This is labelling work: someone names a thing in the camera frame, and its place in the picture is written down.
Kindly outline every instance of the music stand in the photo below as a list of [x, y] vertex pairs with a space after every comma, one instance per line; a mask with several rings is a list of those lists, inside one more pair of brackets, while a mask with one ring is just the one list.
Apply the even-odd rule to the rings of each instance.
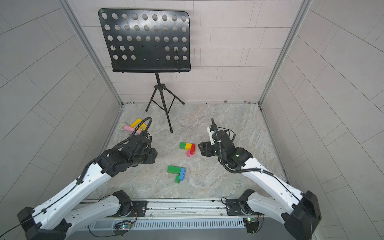
[[[151, 102], [158, 105], [166, 113], [172, 133], [169, 110], [175, 98], [185, 103], [160, 82], [159, 73], [190, 71], [189, 15], [180, 11], [102, 8], [99, 19], [113, 72], [155, 73], [157, 84], [146, 111]], [[157, 90], [163, 107], [153, 100]], [[169, 109], [163, 90], [174, 97]]]

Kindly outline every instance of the yellow building block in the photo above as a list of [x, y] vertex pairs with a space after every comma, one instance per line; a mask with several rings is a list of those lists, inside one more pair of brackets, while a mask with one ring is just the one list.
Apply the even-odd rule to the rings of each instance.
[[[135, 128], [141, 121], [142, 121], [141, 118], [139, 118], [138, 120], [136, 120], [134, 123], [131, 124], [131, 127]], [[146, 127], [147, 126], [143, 123], [141, 124], [139, 130], [143, 131], [145, 130]]]
[[192, 148], [192, 143], [186, 143], [185, 144], [185, 149], [186, 150], [191, 150], [191, 148]]

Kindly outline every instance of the gray tile wall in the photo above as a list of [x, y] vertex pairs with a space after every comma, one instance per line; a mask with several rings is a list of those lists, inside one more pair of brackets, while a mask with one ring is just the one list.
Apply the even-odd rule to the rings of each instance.
[[0, 3], [0, 53], [3, 233], [100, 152], [119, 105], [56, 0]]
[[[301, 0], [68, 2], [123, 102], [148, 102], [156, 78], [153, 73], [112, 72], [98, 18], [100, 8], [186, 11], [191, 71], [164, 73], [161, 81], [185, 102], [257, 102], [301, 4]], [[166, 94], [165, 100], [173, 97]]]
[[383, 32], [383, 1], [313, 0], [263, 105], [326, 239], [384, 239]]

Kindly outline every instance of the black cable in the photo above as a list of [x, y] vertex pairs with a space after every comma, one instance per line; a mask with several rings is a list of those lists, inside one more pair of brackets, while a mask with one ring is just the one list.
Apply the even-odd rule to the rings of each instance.
[[90, 228], [89, 228], [89, 225], [87, 225], [88, 226], [88, 230], [89, 230], [89, 232], [92, 234], [92, 236], [94, 236], [94, 237], [115, 237], [115, 236], [117, 236], [117, 235], [109, 235], [109, 236], [96, 236], [96, 235], [94, 235], [92, 232], [91, 232], [91, 230], [90, 230]]

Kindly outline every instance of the pink toy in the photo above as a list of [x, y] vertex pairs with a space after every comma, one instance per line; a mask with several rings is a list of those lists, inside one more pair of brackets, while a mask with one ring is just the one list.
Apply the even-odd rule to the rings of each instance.
[[119, 125], [120, 125], [120, 127], [119, 127], [120, 130], [126, 130], [126, 131], [129, 131], [129, 132], [133, 132], [135, 130], [134, 127], [131, 127], [131, 126], [127, 125], [126, 123], [120, 123]]

